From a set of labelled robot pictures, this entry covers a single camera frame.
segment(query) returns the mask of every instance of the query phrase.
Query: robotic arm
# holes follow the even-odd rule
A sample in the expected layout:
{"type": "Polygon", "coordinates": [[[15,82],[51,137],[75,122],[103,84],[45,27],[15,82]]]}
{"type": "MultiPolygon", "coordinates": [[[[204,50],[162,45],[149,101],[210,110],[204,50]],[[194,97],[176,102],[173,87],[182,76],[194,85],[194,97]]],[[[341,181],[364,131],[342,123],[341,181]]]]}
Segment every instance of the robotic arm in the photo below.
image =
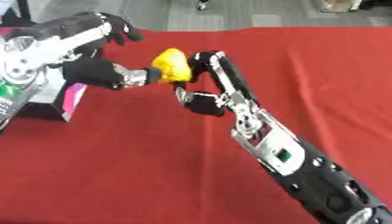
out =
{"type": "Polygon", "coordinates": [[[159,69],[129,70],[93,59],[101,46],[124,36],[141,41],[142,34],[122,18],[85,12],[30,27],[16,28],[0,38],[0,130],[47,84],[47,69],[63,70],[70,82],[120,90],[143,86],[161,77],[159,69]]]}
{"type": "Polygon", "coordinates": [[[294,135],[275,119],[250,90],[224,52],[198,52],[188,60],[193,82],[209,72],[221,94],[188,92],[175,86],[181,104],[191,111],[222,116],[234,112],[232,138],[320,223],[392,223],[392,213],[355,177],[319,149],[294,135]]]}

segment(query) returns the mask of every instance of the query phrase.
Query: red fabric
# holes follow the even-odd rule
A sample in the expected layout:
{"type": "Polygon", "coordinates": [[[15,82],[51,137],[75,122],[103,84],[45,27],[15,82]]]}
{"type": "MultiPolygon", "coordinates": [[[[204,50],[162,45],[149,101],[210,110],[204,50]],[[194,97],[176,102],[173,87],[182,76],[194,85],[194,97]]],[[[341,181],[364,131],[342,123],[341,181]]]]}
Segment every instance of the red fabric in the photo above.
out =
{"type": "MultiPolygon", "coordinates": [[[[391,29],[145,34],[108,58],[225,51],[266,109],[392,205],[391,29]]],[[[15,119],[0,138],[0,223],[315,223],[230,139],[232,122],[184,110],[169,85],[91,87],[69,124],[15,119]]]]}

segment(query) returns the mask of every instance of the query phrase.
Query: yellow toy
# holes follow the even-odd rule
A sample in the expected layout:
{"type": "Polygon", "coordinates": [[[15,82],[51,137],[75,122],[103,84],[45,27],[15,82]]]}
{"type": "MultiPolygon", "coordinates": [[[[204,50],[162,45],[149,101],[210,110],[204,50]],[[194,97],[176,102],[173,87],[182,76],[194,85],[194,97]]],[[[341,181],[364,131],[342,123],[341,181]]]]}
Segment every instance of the yellow toy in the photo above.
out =
{"type": "Polygon", "coordinates": [[[161,53],[152,61],[152,66],[162,71],[160,82],[189,81],[192,78],[186,55],[176,48],[161,53]]]}

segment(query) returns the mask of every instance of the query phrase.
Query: floor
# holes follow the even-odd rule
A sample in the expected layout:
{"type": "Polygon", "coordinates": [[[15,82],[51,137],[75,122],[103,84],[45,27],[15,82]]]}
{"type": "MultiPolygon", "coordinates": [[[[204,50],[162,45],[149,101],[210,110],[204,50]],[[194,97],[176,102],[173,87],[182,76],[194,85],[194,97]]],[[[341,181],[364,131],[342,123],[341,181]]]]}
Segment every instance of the floor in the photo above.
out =
{"type": "Polygon", "coordinates": [[[52,0],[35,18],[42,22],[79,11],[105,11],[155,31],[218,31],[260,26],[392,25],[392,8],[321,13],[313,0],[52,0]]]}

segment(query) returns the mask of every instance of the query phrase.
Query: black cylindrical forearm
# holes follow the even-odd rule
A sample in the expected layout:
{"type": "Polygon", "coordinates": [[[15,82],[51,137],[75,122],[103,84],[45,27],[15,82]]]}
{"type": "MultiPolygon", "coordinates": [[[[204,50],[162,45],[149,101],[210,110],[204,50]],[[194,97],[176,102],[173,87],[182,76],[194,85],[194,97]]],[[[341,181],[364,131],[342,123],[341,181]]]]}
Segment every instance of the black cylindrical forearm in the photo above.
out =
{"type": "Polygon", "coordinates": [[[320,223],[392,223],[392,213],[355,177],[304,139],[298,141],[305,151],[298,171],[285,177],[267,171],[320,223]]]}

